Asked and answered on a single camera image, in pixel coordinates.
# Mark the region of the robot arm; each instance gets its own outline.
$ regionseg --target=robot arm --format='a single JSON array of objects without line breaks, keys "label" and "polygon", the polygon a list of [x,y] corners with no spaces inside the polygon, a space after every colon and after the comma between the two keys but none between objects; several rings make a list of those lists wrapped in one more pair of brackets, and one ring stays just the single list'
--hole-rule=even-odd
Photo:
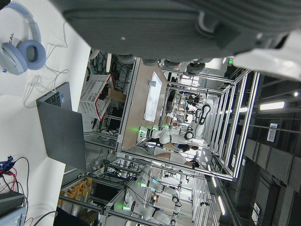
[{"label": "robot arm", "polygon": [[171,226],[176,226],[176,221],[177,221],[177,215],[181,210],[182,204],[181,203],[176,203],[174,205],[174,212],[172,217],[169,217],[168,215],[164,214],[163,212],[160,212],[159,208],[156,208],[151,205],[147,205],[146,207],[142,206],[139,203],[136,203],[133,201],[132,196],[127,196],[127,200],[129,201],[127,203],[128,206],[131,206],[131,211],[140,214],[143,216],[143,219],[149,220],[149,221],[157,221],[163,225],[171,225]]},{"label": "robot arm", "polygon": [[168,143],[186,144],[188,140],[194,138],[194,133],[190,130],[185,135],[179,135],[180,131],[175,129],[165,130],[148,130],[147,137],[159,138],[161,144],[165,145]]},{"label": "robot arm", "polygon": [[202,108],[198,106],[198,109],[196,111],[195,120],[192,124],[195,135],[197,137],[200,137],[205,130],[205,121],[207,116],[209,115],[211,111],[211,106],[209,104],[202,105]]}]

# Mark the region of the cable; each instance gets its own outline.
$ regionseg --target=cable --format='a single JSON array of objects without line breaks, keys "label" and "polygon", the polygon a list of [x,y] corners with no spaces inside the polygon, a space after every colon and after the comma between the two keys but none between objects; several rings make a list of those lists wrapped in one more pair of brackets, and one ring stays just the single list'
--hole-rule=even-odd
[{"label": "cable", "polygon": [[58,212],[57,211],[51,211],[48,212],[46,214],[44,214],[33,226],[36,226],[44,217],[46,217],[47,215],[51,214],[51,213],[55,213],[55,217],[57,216]]},{"label": "cable", "polygon": [[63,45],[53,45],[53,49],[50,51],[48,57],[46,58],[46,60],[48,60],[48,58],[50,57],[50,55],[52,54],[53,50],[55,50],[56,47],[62,47],[62,48],[67,48],[68,47],[68,44],[67,44],[67,41],[66,41],[66,32],[65,32],[65,25],[66,25],[66,22],[63,23],[63,34],[64,34],[64,44]]},{"label": "cable", "polygon": [[[58,44],[58,45],[53,45],[53,44],[51,44],[51,45],[53,45],[54,47],[53,47],[52,50],[50,51],[49,55],[46,57],[46,61],[48,60],[48,58],[50,57],[50,55],[53,53],[53,51],[55,50],[56,47],[61,47],[61,48],[67,48],[67,47],[68,47],[68,44],[67,44],[67,41],[66,41],[65,24],[66,24],[66,22],[63,23],[64,44],[63,44],[63,45],[61,45],[61,44]],[[62,74],[62,73],[65,74],[65,73],[68,73],[68,72],[69,72],[69,69],[64,69],[64,70],[62,70],[62,71],[57,71],[57,70],[54,70],[54,69],[48,67],[47,65],[45,65],[45,67],[48,68],[49,70],[55,72],[55,73],[58,73],[58,74],[56,74],[55,79],[52,81],[52,83],[53,83],[53,85],[54,85],[54,91],[52,90],[52,85],[51,85],[50,89],[47,89],[45,86],[43,86],[42,84],[40,84],[40,83],[38,83],[38,82],[32,83],[32,84],[30,85],[29,89],[28,89],[28,92],[26,93],[26,95],[25,95],[25,97],[24,97],[24,99],[23,99],[23,106],[24,106],[25,108],[34,108],[34,107],[36,107],[36,106],[27,107],[27,106],[26,106],[26,101],[28,100],[29,96],[31,95],[31,93],[32,93],[32,91],[33,91],[33,88],[36,87],[37,84],[39,84],[41,87],[45,88],[46,90],[48,90],[48,91],[50,91],[50,92],[56,93],[55,82],[56,82],[58,76],[59,76],[60,74]]]},{"label": "cable", "polygon": [[8,188],[9,188],[9,190],[10,190],[11,192],[13,192],[13,190],[12,190],[12,189],[9,187],[9,184],[6,182],[6,180],[5,180],[4,176],[2,175],[1,177],[3,178],[3,181],[4,181],[4,183],[6,184],[6,186],[5,186],[5,187],[8,187]]},{"label": "cable", "polygon": [[28,195],[29,195],[29,189],[28,189],[28,179],[29,179],[29,161],[28,161],[28,159],[27,158],[25,158],[25,157],[21,157],[21,158],[18,158],[15,162],[14,162],[14,164],[17,162],[17,161],[19,161],[20,159],[25,159],[26,161],[27,161],[27,166],[28,166],[28,171],[27,171],[27,180],[26,180],[26,186],[27,186],[27,199],[28,199]]},{"label": "cable", "polygon": [[25,222],[24,222],[24,224],[26,224],[30,219],[32,219],[32,221],[31,221],[31,223],[30,223],[30,225],[29,226],[31,226],[32,225],[32,223],[33,223],[33,218],[29,218],[29,219],[27,219]]}]

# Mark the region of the person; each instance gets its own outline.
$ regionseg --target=person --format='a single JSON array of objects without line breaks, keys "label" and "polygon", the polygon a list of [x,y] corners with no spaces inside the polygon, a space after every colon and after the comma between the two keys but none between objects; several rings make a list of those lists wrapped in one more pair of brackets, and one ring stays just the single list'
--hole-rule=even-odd
[{"label": "person", "polygon": [[134,146],[130,148],[129,151],[132,151],[134,153],[144,154],[144,155],[152,155],[156,158],[166,159],[176,163],[185,164],[188,166],[192,166],[194,163],[194,161],[187,161],[186,158],[182,156],[180,153],[174,153],[160,147],[143,148],[143,147]]},{"label": "person", "polygon": [[170,150],[175,150],[175,151],[189,151],[190,149],[192,150],[198,150],[198,146],[194,146],[194,145],[188,145],[188,144],[177,144],[177,143],[168,143],[166,145],[163,145],[164,148],[170,149]]}]

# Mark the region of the ceiling light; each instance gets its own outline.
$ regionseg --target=ceiling light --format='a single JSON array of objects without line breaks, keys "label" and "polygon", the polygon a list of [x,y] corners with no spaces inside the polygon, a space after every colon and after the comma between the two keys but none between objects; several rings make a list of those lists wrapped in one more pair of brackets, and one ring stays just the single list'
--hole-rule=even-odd
[{"label": "ceiling light", "polygon": [[221,208],[221,211],[222,211],[222,214],[225,215],[225,208],[224,208],[224,205],[222,204],[222,199],[220,196],[218,196],[218,203],[220,205],[220,208]]},{"label": "ceiling light", "polygon": [[216,187],[216,181],[215,181],[214,177],[212,177],[212,182],[213,182],[214,187]]},{"label": "ceiling light", "polygon": [[269,103],[269,104],[262,104],[260,105],[260,110],[272,110],[272,109],[280,109],[284,108],[284,102],[274,102],[274,103]]},{"label": "ceiling light", "polygon": [[247,112],[248,111],[248,108],[247,107],[241,107],[239,109],[239,112]]}]

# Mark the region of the table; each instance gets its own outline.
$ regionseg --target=table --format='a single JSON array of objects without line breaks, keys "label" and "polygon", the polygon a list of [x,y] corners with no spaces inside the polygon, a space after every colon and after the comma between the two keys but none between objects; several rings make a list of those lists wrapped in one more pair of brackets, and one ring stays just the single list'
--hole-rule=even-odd
[{"label": "table", "polygon": [[[63,44],[64,19],[49,1],[17,0],[17,2],[23,4],[33,14],[39,25],[42,44],[47,55],[53,48],[51,44]],[[68,24],[65,26],[65,34],[68,48],[57,47],[49,57],[47,66],[59,71],[69,69],[67,74],[61,74],[58,77],[56,86],[65,81],[70,82],[72,109],[77,111],[90,47]],[[55,77],[55,73],[47,68],[38,71],[28,70],[26,73],[25,93],[35,75],[42,77],[42,84],[47,88],[50,88]],[[35,105],[35,100],[47,92],[42,87],[34,88],[26,104],[28,106]],[[34,222],[36,222],[45,213],[56,209],[65,164],[47,157],[36,107],[25,108],[22,97],[0,95],[0,108],[0,160],[6,161],[10,155],[14,159],[24,156],[29,160],[29,211],[27,219],[33,217]],[[17,179],[24,187],[27,195],[26,161],[19,160],[15,164],[15,168],[18,171]],[[5,178],[7,182],[12,181],[12,177],[7,176]],[[4,183],[2,183],[2,179],[0,182],[1,189]],[[42,220],[41,225],[52,225],[53,219],[54,214],[48,215]]]}]

